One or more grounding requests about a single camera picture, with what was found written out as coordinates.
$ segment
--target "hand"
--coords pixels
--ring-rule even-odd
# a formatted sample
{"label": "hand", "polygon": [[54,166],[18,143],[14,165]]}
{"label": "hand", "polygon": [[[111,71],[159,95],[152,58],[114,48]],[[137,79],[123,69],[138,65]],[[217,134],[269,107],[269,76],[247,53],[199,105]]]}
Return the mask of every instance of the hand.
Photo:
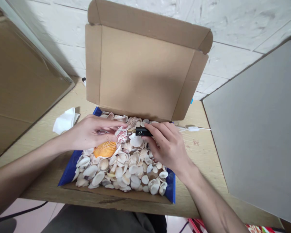
{"label": "hand", "polygon": [[[114,136],[118,127],[127,127],[127,124],[88,115],[74,127],[55,138],[62,151],[69,150],[87,150],[94,148],[106,141],[117,142],[117,137]],[[105,130],[109,133],[99,134],[100,130]]]}
{"label": "hand", "polygon": [[156,139],[159,147],[152,137],[142,137],[149,143],[154,158],[163,165],[179,174],[193,162],[185,150],[182,134],[179,129],[169,122],[145,124],[145,127]]}

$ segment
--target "blue tray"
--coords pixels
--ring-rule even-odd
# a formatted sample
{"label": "blue tray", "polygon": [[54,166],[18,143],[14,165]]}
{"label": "blue tray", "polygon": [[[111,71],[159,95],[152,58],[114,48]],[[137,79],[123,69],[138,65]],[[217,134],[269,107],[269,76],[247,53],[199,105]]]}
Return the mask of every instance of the blue tray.
{"label": "blue tray", "polygon": [[[96,107],[93,112],[93,115],[99,117],[101,114],[102,114],[102,110],[99,107]],[[73,152],[65,168],[65,171],[58,183],[58,186],[71,183],[75,175],[75,166],[81,154],[82,154],[82,150],[75,150]],[[166,188],[165,196],[171,203],[175,204],[176,203],[176,175],[169,168],[167,168],[167,172],[168,172],[168,177],[166,178],[167,188]]]}

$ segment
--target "black cable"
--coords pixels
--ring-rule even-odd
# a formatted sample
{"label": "black cable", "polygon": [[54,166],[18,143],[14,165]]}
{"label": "black cable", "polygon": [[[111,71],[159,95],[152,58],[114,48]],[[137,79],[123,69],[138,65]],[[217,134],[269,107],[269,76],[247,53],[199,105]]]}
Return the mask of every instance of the black cable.
{"label": "black cable", "polygon": [[181,229],[181,231],[179,231],[179,233],[182,233],[183,232],[183,230],[185,229],[185,227],[187,226],[188,223],[189,222],[187,221],[186,224],[184,224],[183,228]]}
{"label": "black cable", "polygon": [[37,207],[31,208],[31,209],[28,209],[28,210],[24,210],[24,211],[21,211],[21,212],[15,213],[15,214],[11,214],[11,215],[8,215],[8,216],[5,216],[5,217],[1,217],[1,218],[0,218],[0,222],[2,222],[2,221],[4,221],[4,220],[7,220],[7,219],[9,219],[9,218],[13,218],[13,217],[16,217],[16,216],[19,216],[19,215],[22,215],[22,214],[25,214],[25,213],[31,212],[31,211],[36,210],[36,209],[38,209],[38,208],[41,208],[41,207],[44,206],[46,203],[47,203],[47,201],[44,202],[42,205],[39,205],[39,206],[37,206]]}

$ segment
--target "orange scallop shell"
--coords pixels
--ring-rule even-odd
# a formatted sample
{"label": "orange scallop shell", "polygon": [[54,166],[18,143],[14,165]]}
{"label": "orange scallop shell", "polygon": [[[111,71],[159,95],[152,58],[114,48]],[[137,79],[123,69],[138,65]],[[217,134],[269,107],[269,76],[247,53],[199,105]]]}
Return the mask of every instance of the orange scallop shell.
{"label": "orange scallop shell", "polygon": [[116,151],[116,143],[107,141],[100,144],[94,149],[94,156],[96,158],[99,156],[108,158],[108,157],[111,157],[115,151]]}

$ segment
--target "wooden table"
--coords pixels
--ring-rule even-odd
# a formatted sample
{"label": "wooden table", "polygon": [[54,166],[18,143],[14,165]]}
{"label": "wooden table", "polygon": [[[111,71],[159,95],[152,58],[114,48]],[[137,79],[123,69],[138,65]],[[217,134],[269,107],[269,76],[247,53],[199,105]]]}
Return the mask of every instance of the wooden table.
{"label": "wooden table", "polygon": [[[76,87],[46,113],[1,157],[0,167],[30,152],[56,136],[52,132],[55,119],[71,107],[81,113],[80,119],[92,114],[96,105],[86,100],[86,89],[80,79]],[[205,111],[200,101],[194,101],[183,121],[175,122],[180,126],[199,126],[209,128]],[[200,168],[204,176],[218,190],[244,223],[282,228],[279,218],[264,212],[250,204],[232,197],[228,193],[211,131],[184,132],[184,141],[189,157]],[[176,204],[166,205],[137,200],[122,200],[116,197],[68,190],[57,187],[72,152],[63,154],[54,160],[47,169],[21,195],[22,198],[44,200],[74,205],[86,205],[102,208],[116,208],[136,212],[153,213],[198,218],[196,206],[184,184],[176,179]]]}

